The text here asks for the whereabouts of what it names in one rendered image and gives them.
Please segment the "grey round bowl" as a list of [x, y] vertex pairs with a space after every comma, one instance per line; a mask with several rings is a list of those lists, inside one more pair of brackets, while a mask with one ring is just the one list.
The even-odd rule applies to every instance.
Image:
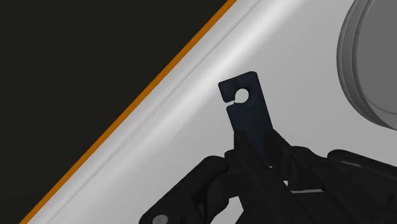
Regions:
[[337, 73], [350, 105], [397, 131], [397, 0], [354, 0], [338, 37]]

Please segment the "white table with orange edge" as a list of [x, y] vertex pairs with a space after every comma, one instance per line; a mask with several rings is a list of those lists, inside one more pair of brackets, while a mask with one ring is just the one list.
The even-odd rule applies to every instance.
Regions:
[[48, 202], [22, 224], [138, 224], [208, 155], [233, 146], [218, 83], [258, 73], [275, 129], [319, 155], [397, 165], [397, 131], [348, 103], [336, 49], [353, 0], [236, 0]]

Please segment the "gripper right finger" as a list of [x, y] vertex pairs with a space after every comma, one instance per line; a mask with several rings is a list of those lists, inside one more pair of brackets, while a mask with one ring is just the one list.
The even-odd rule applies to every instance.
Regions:
[[397, 224], [397, 167], [347, 150], [321, 157], [275, 130], [263, 143], [265, 160], [292, 192], [322, 190], [351, 224]]

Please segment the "dark blue holed tag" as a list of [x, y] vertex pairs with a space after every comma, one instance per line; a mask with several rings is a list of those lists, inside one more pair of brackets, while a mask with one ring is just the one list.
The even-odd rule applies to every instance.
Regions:
[[[257, 73], [250, 71], [221, 81], [218, 87], [223, 101], [232, 103], [226, 111], [233, 130], [245, 132], [257, 155], [265, 160], [264, 137], [273, 130], [273, 126]], [[248, 92], [247, 100], [242, 103], [235, 101], [240, 89]]]

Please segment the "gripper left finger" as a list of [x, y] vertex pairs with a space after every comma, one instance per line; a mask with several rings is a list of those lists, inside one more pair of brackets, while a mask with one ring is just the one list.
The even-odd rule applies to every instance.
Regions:
[[224, 157], [208, 156], [152, 205], [139, 224], [211, 224], [238, 197], [243, 208], [235, 224], [268, 224], [268, 207], [256, 174], [266, 168], [265, 134], [235, 132]]

